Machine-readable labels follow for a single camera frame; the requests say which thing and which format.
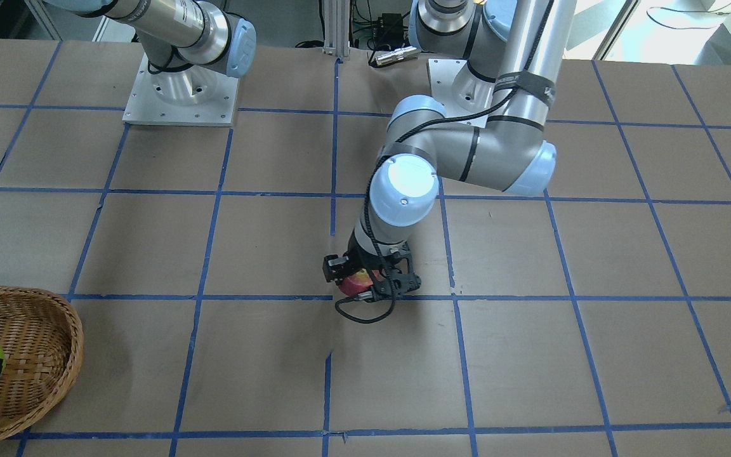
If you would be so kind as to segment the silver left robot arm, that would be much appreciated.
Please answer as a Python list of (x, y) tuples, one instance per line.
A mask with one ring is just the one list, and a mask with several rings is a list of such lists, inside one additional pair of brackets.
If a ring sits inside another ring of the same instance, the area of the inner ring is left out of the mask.
[(419, 288), (408, 240), (447, 178), (519, 195), (542, 193), (556, 167), (546, 117), (574, 1), (416, 1), (409, 37), (461, 58), (454, 102), (412, 95), (395, 107), (347, 251), (323, 260), (343, 301), (374, 303)]

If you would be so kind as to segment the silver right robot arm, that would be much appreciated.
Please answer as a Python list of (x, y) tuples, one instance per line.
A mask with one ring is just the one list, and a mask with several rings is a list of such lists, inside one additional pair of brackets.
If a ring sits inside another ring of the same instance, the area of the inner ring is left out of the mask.
[(113, 304), (134, 279), (120, 272), (128, 242), (162, 257), (150, 294), (188, 303), (192, 330), (177, 345), (174, 368), (190, 374), (201, 301), (220, 210), (225, 168), (209, 190), (130, 190), (114, 186), (133, 131), (118, 128), (118, 98), (129, 88), (128, 64), (140, 50), (139, 76), (207, 76), (190, 85), (191, 104), (226, 103), (217, 86), (249, 69), (255, 29), (210, 2), (65, 1), (75, 15), (105, 17), (134, 29), (140, 43), (117, 49), (90, 44), (90, 54), (63, 66), (59, 41), (0, 39), (0, 281), (66, 286), (92, 304)]

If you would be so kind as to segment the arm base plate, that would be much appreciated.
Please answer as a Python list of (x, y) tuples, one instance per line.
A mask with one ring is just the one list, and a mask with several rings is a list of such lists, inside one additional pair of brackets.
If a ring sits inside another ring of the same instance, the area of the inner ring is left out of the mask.
[(156, 72), (143, 56), (122, 121), (143, 126), (232, 127), (240, 80), (201, 67)]
[(472, 116), (493, 106), (495, 84), (473, 75), (469, 61), (432, 58), (427, 67), (432, 98), (444, 105), (446, 116)]

